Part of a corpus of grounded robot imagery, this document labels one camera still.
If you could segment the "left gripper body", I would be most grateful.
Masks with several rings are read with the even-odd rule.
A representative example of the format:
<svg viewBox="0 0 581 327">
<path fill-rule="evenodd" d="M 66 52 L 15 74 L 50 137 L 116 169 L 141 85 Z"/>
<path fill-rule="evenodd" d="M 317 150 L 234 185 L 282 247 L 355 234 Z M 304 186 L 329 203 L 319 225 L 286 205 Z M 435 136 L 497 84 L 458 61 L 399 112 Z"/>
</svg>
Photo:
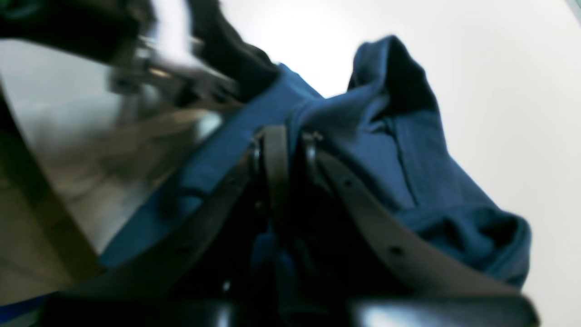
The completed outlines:
<svg viewBox="0 0 581 327">
<path fill-rule="evenodd" d="M 266 90 L 279 70 L 268 55 L 246 43 L 217 0 L 127 0 L 137 32 L 116 54 L 108 85 L 134 94 L 143 85 L 170 104 L 247 102 Z"/>
</svg>

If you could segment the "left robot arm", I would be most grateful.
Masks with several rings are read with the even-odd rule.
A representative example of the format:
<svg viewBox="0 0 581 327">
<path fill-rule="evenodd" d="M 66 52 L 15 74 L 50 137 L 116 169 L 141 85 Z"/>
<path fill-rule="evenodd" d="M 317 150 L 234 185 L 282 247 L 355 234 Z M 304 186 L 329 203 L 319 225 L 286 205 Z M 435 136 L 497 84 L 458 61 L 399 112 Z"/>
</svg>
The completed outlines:
<svg viewBox="0 0 581 327">
<path fill-rule="evenodd" d="M 247 102 L 278 76 L 217 0 L 6 0 L 1 37 L 110 65 L 114 92 L 149 84 L 175 106 Z"/>
</svg>

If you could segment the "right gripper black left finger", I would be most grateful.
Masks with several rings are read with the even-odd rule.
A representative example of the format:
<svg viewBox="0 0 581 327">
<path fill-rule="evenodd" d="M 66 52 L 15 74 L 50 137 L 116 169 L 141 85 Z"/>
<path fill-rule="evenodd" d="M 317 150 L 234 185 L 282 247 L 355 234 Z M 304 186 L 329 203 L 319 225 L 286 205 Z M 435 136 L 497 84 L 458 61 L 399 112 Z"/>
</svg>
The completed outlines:
<svg viewBox="0 0 581 327">
<path fill-rule="evenodd" d="M 183 223 L 121 267 L 60 292 L 43 327 L 254 327 L 248 294 L 256 237 L 285 218 L 285 126 L 261 128 L 241 160 Z"/>
</svg>

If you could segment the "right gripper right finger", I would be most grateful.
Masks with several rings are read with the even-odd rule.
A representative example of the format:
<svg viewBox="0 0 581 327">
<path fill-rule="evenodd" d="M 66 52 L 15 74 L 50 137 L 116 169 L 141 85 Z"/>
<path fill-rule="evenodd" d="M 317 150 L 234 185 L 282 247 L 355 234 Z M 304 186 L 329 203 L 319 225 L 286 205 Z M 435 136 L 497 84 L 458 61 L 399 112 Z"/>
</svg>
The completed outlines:
<svg viewBox="0 0 581 327">
<path fill-rule="evenodd" d="M 486 277 L 413 234 L 398 222 L 344 163 L 302 134 L 309 180 L 333 195 L 359 237 L 408 297 L 355 300 L 355 327 L 538 327 L 531 300 Z"/>
</svg>

